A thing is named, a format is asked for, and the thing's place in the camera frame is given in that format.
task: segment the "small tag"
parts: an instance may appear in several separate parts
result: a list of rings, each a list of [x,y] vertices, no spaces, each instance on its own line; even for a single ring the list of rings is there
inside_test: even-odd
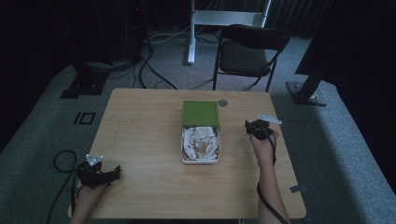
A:
[[[282,124],[282,120],[276,119],[274,116],[269,115],[269,114],[266,114],[266,115],[258,115],[257,118],[258,118],[258,119],[262,119],[262,120],[266,120],[266,121],[272,122],[272,123]]]
[[[296,185],[296,186],[290,188],[291,193],[295,193],[298,191],[304,192],[306,190],[308,190],[308,188],[306,188],[304,185]]]

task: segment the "black chair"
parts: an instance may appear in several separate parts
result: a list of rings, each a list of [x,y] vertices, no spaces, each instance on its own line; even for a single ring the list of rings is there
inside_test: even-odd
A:
[[[213,74],[213,91],[216,89],[218,74],[256,77],[256,85],[262,77],[268,77],[267,87],[276,68],[277,56],[289,43],[289,35],[283,30],[251,27],[234,24],[225,27],[219,36],[218,53]],[[267,50],[274,56],[267,60]]]

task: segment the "human hand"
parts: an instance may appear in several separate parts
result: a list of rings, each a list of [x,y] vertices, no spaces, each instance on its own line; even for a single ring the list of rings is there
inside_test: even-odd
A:
[[[98,204],[105,189],[106,184],[100,185],[94,189],[90,189],[89,187],[81,189],[76,198],[76,207],[69,223],[85,223],[93,208]]]
[[[251,145],[253,145],[254,154],[260,167],[264,164],[274,165],[274,149],[268,138],[274,143],[279,134],[274,131],[266,139],[259,140],[253,134],[249,135]]]

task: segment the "chair leg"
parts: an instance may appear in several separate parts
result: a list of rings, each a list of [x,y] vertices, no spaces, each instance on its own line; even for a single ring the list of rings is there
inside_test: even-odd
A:
[[[265,92],[268,92],[268,90],[270,89],[273,75],[274,75],[274,70],[271,70],[270,76],[268,77],[268,82],[267,82],[267,87],[265,88]]]
[[[216,89],[216,81],[218,80],[218,73],[215,71],[215,73],[213,74],[213,87],[212,87],[212,91],[214,91]]]
[[[259,83],[260,79],[262,79],[262,77],[258,77],[257,80],[253,83],[252,86],[256,85],[257,83]]]

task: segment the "green box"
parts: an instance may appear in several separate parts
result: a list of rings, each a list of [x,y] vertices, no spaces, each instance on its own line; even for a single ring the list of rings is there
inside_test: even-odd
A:
[[[217,102],[184,101],[184,127],[219,126],[219,111]]]
[[[197,147],[197,141],[192,141],[191,138],[184,139],[185,136],[193,136],[193,135],[186,135],[186,133],[192,133],[191,130],[195,132],[198,131],[200,128],[203,128],[207,131],[210,131],[211,134],[210,139],[212,141],[216,141],[217,144],[207,141],[208,144],[204,147]],[[191,156],[191,148],[194,148],[196,155],[201,153],[200,155],[204,155],[201,158],[194,158]],[[182,118],[182,127],[181,127],[181,153],[182,153],[182,161],[185,164],[214,164],[219,161],[219,151],[220,151],[220,141],[219,141],[219,111],[218,111],[218,103],[217,102],[207,102],[207,101],[184,101],[183,102],[183,118]]]

